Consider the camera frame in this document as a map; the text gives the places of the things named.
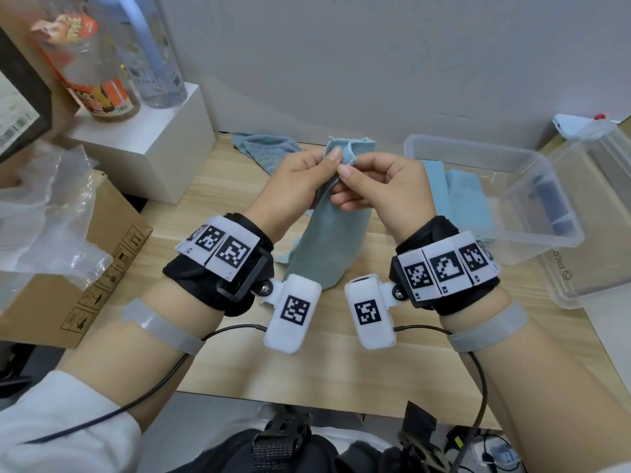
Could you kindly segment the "person's right hand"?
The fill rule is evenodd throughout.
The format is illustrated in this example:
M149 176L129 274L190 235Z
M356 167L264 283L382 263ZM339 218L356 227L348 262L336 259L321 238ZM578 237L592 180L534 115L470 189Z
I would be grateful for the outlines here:
M352 166L373 178L375 184L345 185L339 180L331 191L331 202L346 212L375 209L397 245L437 215L420 161L369 152L359 155Z

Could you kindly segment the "teal microfibre cloth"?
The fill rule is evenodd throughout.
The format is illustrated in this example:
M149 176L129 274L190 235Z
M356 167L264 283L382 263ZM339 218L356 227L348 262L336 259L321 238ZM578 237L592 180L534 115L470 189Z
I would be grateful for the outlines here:
M356 261L364 243L372 209L346 212L331 202L339 182L335 174L317 192L311 219L289 254L276 259L291 274L314 281L323 289L334 287Z

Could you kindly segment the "person's left forearm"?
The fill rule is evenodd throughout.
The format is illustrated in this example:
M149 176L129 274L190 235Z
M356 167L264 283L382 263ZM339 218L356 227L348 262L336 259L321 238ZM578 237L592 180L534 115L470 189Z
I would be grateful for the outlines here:
M224 318L223 312L206 306L169 278L158 280L141 300L196 339L214 332ZM76 350L66 353L57 370L123 407L154 388L183 355L138 324L118 318L98 327Z

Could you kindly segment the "grey right forearm band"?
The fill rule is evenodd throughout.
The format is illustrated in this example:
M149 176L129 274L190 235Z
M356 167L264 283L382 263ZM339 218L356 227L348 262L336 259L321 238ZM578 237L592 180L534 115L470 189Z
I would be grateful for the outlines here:
M528 322L529 315L513 302L496 316L463 332L449 334L447 340L458 353L484 350L513 336Z

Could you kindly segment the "person's right forearm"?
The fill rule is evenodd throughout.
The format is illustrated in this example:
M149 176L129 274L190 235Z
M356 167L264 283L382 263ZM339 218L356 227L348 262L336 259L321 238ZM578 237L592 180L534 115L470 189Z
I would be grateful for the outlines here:
M513 302L497 286L440 323L463 332ZM513 336L474 354L488 405L528 473L631 473L631 412L530 316ZM466 353L461 359L477 373Z

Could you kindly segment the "grey left forearm band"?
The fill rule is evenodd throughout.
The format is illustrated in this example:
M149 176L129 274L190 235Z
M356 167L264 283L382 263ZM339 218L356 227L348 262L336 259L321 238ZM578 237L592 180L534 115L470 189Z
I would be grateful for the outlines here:
M197 355L206 343L171 324L139 298L122 309L121 318L137 324L158 340L189 356Z

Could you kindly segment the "blue waffle cloth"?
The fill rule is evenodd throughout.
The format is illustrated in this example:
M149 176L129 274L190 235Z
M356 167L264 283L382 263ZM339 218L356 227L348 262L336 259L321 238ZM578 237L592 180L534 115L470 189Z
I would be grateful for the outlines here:
M291 137L269 134L232 134L233 147L272 175L286 155L302 151Z

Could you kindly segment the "light blue cloth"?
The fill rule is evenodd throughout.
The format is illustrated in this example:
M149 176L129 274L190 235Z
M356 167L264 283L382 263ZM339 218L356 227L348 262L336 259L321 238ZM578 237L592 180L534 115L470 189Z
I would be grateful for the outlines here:
M422 160L436 213L460 230L491 231L492 212L478 175L447 169L442 161Z

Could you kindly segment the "white square box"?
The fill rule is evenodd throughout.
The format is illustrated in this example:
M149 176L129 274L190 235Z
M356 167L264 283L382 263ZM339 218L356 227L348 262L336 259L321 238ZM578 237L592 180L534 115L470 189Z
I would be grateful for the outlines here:
M67 148L83 146L122 193L176 205L216 142L200 87L185 87L181 106L143 105L123 122L98 121L82 108L58 142Z

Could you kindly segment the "dark object in container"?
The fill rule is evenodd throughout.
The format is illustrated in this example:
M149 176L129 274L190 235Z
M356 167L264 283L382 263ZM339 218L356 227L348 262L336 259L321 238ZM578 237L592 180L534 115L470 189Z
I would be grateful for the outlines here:
M558 183L541 174L534 178L533 183L534 196L540 200L553 233L556 236L573 237L576 227Z

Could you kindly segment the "orange label plastic bottle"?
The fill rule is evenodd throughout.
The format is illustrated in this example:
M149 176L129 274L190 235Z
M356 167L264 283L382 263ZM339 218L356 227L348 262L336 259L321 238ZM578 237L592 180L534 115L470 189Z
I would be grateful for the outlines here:
M37 20L30 34L61 83L93 118L122 122L138 113L141 103L97 20L66 12L55 19Z

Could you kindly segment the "clear plastic storage box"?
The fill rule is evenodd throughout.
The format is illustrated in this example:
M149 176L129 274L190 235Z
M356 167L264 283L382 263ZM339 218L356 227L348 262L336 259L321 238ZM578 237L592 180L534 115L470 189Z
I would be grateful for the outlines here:
M576 247L540 256L561 308L631 284L631 139L610 120L593 120L548 159L584 233Z

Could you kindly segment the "black harness with buckle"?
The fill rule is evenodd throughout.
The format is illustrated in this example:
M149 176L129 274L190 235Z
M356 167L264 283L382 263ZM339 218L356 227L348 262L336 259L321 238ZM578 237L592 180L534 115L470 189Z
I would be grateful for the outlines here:
M297 411L230 423L167 473L399 473L401 451L350 418Z

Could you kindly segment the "brown cardboard box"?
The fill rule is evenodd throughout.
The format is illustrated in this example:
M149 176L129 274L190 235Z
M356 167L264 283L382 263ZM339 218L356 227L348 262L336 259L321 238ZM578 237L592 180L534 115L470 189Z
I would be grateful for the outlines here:
M152 233L146 219L100 171L83 239L112 257L90 286L58 275L0 281L0 342L73 349Z

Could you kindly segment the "white sleeve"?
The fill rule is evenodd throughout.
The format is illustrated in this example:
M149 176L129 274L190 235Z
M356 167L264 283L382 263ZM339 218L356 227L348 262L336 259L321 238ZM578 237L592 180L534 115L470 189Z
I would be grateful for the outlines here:
M136 473L141 430L129 413L47 443L28 444L116 409L74 376L48 373L0 411L0 473Z

